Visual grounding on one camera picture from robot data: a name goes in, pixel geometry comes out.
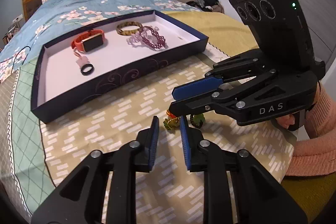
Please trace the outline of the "pink sleeve forearm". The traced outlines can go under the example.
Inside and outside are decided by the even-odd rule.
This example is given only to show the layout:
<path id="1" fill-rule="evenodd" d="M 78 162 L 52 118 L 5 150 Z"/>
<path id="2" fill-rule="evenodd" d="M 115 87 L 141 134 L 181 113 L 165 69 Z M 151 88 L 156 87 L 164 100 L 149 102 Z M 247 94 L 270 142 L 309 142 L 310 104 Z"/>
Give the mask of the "pink sleeve forearm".
<path id="1" fill-rule="evenodd" d="M 319 87 L 314 106 L 306 113 L 308 140 L 298 141 L 287 176 L 323 176 L 335 172 L 335 101 Z"/>

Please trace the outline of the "right hand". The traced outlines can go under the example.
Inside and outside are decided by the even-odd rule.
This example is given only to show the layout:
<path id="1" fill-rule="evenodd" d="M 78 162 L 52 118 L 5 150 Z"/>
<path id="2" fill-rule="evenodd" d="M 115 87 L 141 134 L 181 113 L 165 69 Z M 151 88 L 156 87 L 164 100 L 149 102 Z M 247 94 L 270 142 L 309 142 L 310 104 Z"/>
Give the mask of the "right hand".
<path id="1" fill-rule="evenodd" d="M 289 126 L 292 126 L 295 124 L 295 117 L 293 114 L 289 114 L 289 115 L 276 118 L 276 121 L 281 127 L 288 129 Z"/>

